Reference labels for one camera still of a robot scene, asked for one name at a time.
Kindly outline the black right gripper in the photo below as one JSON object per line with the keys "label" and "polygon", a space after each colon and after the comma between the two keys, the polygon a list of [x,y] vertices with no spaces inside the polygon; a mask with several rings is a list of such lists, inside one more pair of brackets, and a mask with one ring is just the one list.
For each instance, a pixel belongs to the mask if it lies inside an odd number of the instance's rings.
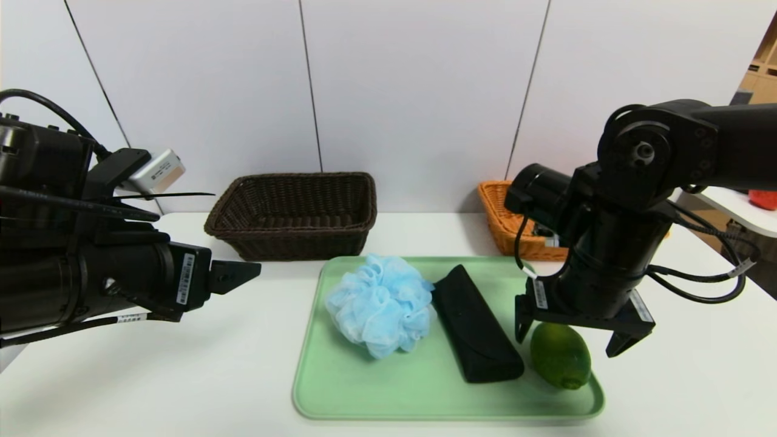
{"label": "black right gripper", "polygon": [[526,281],[514,299],[514,336],[522,345],[533,322],[610,330],[605,352],[613,359],[655,329],[656,322],[639,296],[646,274],[644,260],[623,266],[567,260],[560,271]]}

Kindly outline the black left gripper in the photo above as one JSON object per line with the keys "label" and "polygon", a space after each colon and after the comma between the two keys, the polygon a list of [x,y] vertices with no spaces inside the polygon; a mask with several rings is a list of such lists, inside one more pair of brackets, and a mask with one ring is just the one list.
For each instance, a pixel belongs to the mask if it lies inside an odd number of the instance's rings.
{"label": "black left gripper", "polygon": [[226,295],[261,274],[261,263],[211,261],[211,255],[205,247],[176,242],[114,247],[106,257],[103,295],[178,322],[210,293]]}

